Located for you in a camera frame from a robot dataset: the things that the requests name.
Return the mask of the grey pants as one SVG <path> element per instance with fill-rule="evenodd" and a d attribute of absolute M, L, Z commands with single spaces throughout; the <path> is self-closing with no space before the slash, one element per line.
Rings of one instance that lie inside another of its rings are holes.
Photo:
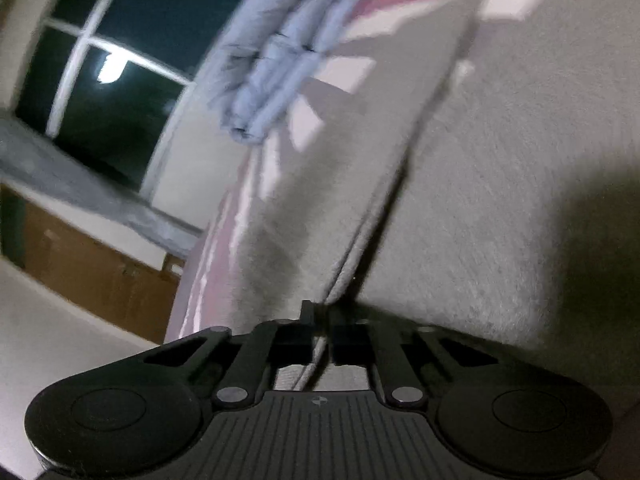
<path fill-rule="evenodd" d="M 541 0 L 401 27 L 250 222 L 229 320 L 309 299 L 639 382 L 639 0 Z"/>

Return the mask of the striped pink grey bedsheet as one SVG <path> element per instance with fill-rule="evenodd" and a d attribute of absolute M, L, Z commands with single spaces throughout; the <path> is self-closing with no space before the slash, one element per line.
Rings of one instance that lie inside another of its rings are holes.
<path fill-rule="evenodd" d="M 361 0 L 285 106 L 193 249 L 165 337 L 295 318 L 357 272 L 423 118 L 542 0 Z"/>

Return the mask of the brown wooden door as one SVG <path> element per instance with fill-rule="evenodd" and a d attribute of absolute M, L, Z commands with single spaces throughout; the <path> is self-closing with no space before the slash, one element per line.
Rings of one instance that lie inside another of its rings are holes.
<path fill-rule="evenodd" d="M 159 344 L 178 278 L 81 233 L 44 209 L 25 205 L 24 269 L 106 322 Z"/>

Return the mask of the light blue folded duvet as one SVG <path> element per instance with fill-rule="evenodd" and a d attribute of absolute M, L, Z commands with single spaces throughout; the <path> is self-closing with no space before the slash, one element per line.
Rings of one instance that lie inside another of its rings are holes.
<path fill-rule="evenodd" d="M 361 0 L 242 0 L 206 73 L 220 132 L 261 144 L 337 45 Z"/>

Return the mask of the grey curtain left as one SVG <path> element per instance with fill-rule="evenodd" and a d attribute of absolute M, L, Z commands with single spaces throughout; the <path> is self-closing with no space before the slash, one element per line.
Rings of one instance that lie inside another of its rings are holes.
<path fill-rule="evenodd" d="M 94 174 L 6 110 L 1 112 L 1 175 L 133 230 L 171 255 L 188 256 L 201 231 Z"/>

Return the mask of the window with white frame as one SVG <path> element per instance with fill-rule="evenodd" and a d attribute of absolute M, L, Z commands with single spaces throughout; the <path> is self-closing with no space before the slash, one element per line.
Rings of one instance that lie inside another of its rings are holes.
<path fill-rule="evenodd" d="M 54 0 L 16 117 L 151 198 L 196 74 L 240 1 Z"/>

